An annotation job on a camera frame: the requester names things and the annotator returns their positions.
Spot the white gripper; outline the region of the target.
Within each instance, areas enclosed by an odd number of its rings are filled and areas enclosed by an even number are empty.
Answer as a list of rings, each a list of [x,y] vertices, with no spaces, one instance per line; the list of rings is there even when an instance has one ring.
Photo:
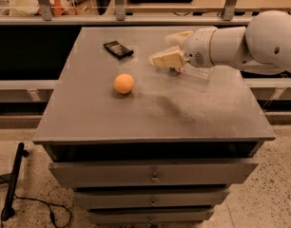
[[[186,62],[186,55],[193,67],[213,67],[210,45],[216,30],[215,27],[208,27],[199,28],[194,32],[187,30],[169,34],[165,37],[165,42],[172,47],[184,46],[184,51],[172,49],[158,52],[149,57],[149,62],[155,67],[182,68]]]

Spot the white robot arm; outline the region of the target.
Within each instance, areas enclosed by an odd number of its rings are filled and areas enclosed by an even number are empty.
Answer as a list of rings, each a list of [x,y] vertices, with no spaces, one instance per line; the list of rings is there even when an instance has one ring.
[[[291,15],[283,11],[262,12],[245,27],[206,27],[169,34],[165,42],[168,49],[149,57],[155,67],[226,65],[261,75],[291,73]]]

